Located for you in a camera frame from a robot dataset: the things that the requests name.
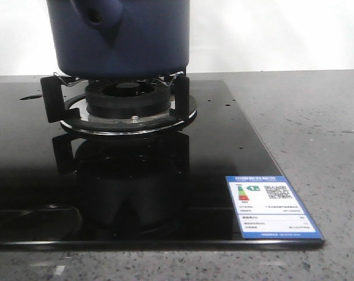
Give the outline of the right burner with pot support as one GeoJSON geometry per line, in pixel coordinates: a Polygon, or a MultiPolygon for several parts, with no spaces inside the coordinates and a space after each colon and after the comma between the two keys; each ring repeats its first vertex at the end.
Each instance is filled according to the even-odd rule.
{"type": "Polygon", "coordinates": [[[62,87],[79,82],[57,73],[40,80],[48,122],[59,122],[77,135],[152,134],[181,129],[197,116],[197,102],[182,71],[156,78],[89,80],[83,94],[65,99],[62,87]]]}

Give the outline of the dark blue cooking pot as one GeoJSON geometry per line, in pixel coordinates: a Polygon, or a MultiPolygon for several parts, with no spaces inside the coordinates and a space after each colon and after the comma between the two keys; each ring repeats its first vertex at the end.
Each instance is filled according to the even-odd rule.
{"type": "Polygon", "coordinates": [[[189,1],[47,1],[60,70],[89,79],[148,78],[189,62],[189,1]]]}

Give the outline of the blue energy efficiency label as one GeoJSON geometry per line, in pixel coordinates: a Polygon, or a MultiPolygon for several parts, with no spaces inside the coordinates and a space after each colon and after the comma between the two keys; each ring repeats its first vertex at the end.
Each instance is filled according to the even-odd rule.
{"type": "Polygon", "coordinates": [[[244,239],[322,239],[284,176],[227,176],[244,239]]]}

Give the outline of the black glass gas stove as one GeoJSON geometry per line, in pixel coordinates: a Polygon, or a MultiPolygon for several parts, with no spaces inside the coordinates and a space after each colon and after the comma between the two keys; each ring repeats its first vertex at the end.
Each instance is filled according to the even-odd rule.
{"type": "Polygon", "coordinates": [[[222,81],[192,81],[182,131],[78,138],[46,119],[39,83],[0,81],[0,249],[304,249],[244,239],[227,176],[283,176],[222,81]]]}

